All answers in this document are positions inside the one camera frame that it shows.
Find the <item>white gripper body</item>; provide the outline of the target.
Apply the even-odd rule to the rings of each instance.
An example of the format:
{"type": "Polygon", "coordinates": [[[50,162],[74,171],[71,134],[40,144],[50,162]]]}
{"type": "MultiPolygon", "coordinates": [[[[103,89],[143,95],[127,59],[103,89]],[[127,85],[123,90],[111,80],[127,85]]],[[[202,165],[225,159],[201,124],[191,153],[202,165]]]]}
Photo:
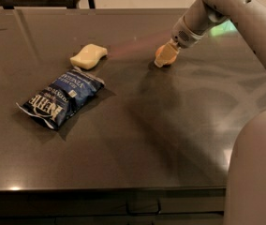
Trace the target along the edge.
{"type": "Polygon", "coordinates": [[[171,38],[180,48],[190,48],[203,37],[207,22],[195,16],[182,16],[173,26],[171,38]]]}

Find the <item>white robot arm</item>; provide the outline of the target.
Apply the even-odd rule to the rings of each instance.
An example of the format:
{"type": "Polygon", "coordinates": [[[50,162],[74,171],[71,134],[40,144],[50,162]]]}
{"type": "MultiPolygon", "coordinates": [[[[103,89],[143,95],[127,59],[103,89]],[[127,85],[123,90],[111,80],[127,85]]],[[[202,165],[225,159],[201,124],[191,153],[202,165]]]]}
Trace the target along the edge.
{"type": "MultiPolygon", "coordinates": [[[[266,75],[266,6],[259,0],[196,0],[155,55],[159,68],[213,27],[231,21],[266,75]]],[[[223,225],[266,225],[266,110],[241,129],[229,161],[223,225]]]]}

